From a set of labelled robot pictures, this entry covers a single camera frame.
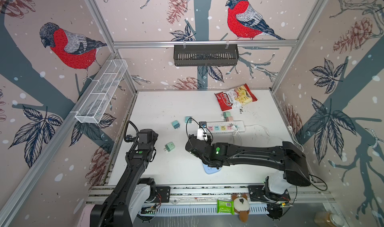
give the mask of white power strip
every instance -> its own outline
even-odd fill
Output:
[[[233,133],[232,125],[238,128],[239,132],[245,132],[243,121],[207,122],[207,129],[212,133]]]

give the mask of stuffed animal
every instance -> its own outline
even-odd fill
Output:
[[[233,208],[236,213],[239,214],[239,218],[242,222],[247,222],[248,214],[249,214],[249,202],[247,199],[247,195],[242,194],[240,197],[232,195],[233,200]]]

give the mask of light blue object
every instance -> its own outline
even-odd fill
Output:
[[[188,121],[189,118],[192,118],[192,117],[185,117],[185,121],[184,121],[184,122],[187,123],[187,121]]]
[[[216,172],[219,172],[221,168],[211,168],[211,167],[208,167],[208,165],[206,164],[203,164],[203,167],[204,167],[204,171],[207,173],[207,174],[214,174]]]
[[[179,122],[177,120],[172,122],[172,126],[173,126],[174,129],[180,128],[180,124],[179,124]]]

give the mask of mesh basket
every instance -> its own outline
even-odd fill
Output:
[[[175,45],[175,66],[234,66],[239,59],[237,44]]]
[[[127,62],[125,60],[114,59],[109,63],[76,114],[75,117],[79,122],[94,124],[100,122],[126,70]]]

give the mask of green snack package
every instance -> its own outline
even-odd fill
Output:
[[[235,214],[235,210],[233,208],[233,201],[220,201],[217,200],[217,212],[218,213],[231,213]]]

